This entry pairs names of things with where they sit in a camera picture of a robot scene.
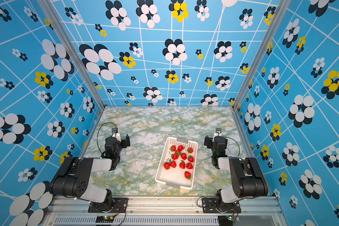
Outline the white perforated plastic basket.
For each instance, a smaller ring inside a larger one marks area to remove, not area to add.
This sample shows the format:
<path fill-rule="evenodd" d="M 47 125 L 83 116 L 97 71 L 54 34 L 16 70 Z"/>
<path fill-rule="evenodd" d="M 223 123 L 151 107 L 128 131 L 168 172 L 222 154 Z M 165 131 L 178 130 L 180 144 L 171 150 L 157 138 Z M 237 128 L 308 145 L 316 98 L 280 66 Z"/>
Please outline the white perforated plastic basket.
<path fill-rule="evenodd" d="M 176 152 L 171 152 L 170 147 L 175 145 L 177 147 Z M 193 148 L 192 153 L 188 153 L 187 149 Z M 160 164 L 155 176 L 155 181 L 159 184 L 177 187 L 181 189 L 191 190 L 194 184 L 194 175 L 195 175 L 195 164 L 197 157 L 198 143 L 191 140 L 183 140 L 175 137 L 168 137 L 164 146 L 164 150 L 161 156 Z M 164 168 L 165 162 L 171 162 L 172 154 L 179 156 L 177 160 L 174 160 L 177 164 L 176 168 L 170 167 L 168 170 Z M 187 159 L 183 160 L 180 156 L 182 153 L 187 154 Z M 181 169 L 179 164 L 181 161 L 184 161 L 185 164 L 192 163 L 193 169 Z M 185 171 L 189 171 L 192 174 L 192 179 L 187 180 L 184 176 Z"/>

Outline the clear plastic clamshell container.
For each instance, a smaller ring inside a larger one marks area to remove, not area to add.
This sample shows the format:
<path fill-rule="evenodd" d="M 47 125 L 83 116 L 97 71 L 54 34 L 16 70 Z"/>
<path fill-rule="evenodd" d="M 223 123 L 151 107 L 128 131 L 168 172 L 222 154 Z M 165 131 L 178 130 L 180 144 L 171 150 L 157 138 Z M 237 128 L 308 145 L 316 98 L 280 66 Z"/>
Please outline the clear plastic clamshell container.
<path fill-rule="evenodd" d="M 151 178 L 152 162 L 144 157 L 121 160 L 122 173 L 125 178 Z"/>

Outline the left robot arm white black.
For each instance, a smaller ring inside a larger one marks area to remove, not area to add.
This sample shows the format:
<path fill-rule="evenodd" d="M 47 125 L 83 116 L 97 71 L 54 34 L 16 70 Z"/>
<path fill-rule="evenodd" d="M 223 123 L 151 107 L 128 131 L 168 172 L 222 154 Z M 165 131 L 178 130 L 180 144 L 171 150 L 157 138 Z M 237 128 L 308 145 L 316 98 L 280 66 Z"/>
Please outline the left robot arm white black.
<path fill-rule="evenodd" d="M 89 201 L 90 206 L 99 212 L 110 212 L 113 209 L 119 212 L 121 206 L 115 202 L 112 191 L 90 183 L 89 179 L 92 172 L 115 170 L 122 149 L 130 145 L 129 135 L 125 139 L 112 135 L 105 139 L 105 151 L 100 158 L 66 158 L 50 183 L 50 193 Z"/>

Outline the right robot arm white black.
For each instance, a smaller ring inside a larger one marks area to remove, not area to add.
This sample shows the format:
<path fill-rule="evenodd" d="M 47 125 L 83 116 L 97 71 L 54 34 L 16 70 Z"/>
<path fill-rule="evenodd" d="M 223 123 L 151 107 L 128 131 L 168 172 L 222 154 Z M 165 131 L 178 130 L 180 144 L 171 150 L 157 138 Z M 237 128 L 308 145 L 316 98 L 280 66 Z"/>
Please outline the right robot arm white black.
<path fill-rule="evenodd" d="M 254 157 L 230 157 L 226 155 L 227 137 L 206 136 L 204 145 L 212 151 L 212 165 L 230 172 L 231 186 L 217 191 L 215 204 L 218 212 L 236 210 L 240 200 L 268 195 L 268 186 Z"/>

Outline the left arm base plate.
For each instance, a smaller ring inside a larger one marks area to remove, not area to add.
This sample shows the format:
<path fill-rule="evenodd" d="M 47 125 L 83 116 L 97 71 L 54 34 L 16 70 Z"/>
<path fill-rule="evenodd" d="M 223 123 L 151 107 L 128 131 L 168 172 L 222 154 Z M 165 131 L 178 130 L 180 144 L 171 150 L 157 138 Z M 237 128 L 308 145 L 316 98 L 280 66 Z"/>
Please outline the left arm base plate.
<path fill-rule="evenodd" d="M 102 203 L 91 202 L 89 213 L 124 213 L 128 206 L 129 198 L 111 198 Z"/>

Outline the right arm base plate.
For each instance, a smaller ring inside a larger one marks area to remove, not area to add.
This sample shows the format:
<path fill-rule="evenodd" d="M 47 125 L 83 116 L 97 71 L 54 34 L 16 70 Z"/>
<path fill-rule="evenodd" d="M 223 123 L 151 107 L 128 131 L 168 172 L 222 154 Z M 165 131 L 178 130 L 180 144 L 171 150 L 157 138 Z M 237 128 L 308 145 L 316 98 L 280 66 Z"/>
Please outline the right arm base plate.
<path fill-rule="evenodd" d="M 201 198 L 201 207 L 203 213 L 240 214 L 242 212 L 239 202 L 224 203 L 214 197 Z"/>

